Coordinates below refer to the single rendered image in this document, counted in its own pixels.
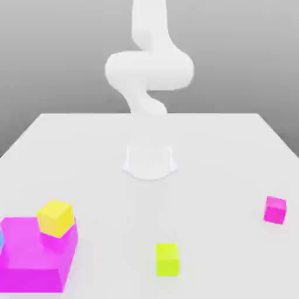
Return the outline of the small lime cube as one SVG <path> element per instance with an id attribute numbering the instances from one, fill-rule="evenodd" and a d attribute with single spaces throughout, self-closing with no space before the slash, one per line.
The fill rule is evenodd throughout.
<path id="1" fill-rule="evenodd" d="M 179 252 L 176 243 L 156 244 L 157 276 L 179 275 Z"/>

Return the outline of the small yellow cube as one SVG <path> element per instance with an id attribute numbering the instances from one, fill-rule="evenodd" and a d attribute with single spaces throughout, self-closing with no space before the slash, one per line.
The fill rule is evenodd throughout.
<path id="1" fill-rule="evenodd" d="M 37 212 L 40 232 L 62 238 L 74 225 L 72 205 L 59 200 L 50 200 Z"/>

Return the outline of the small magenta cube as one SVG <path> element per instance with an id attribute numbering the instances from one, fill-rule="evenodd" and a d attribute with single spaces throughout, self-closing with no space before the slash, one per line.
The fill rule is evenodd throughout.
<path id="1" fill-rule="evenodd" d="M 277 197 L 267 196 L 263 219 L 274 224 L 284 224 L 287 211 L 287 201 Z"/>

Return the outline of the large magenta box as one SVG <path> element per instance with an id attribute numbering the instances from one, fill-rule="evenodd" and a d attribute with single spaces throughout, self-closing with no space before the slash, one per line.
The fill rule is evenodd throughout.
<path id="1" fill-rule="evenodd" d="M 5 217 L 0 228 L 0 293 L 62 293 L 78 244 L 77 225 L 62 238 L 40 232 L 36 217 Z"/>

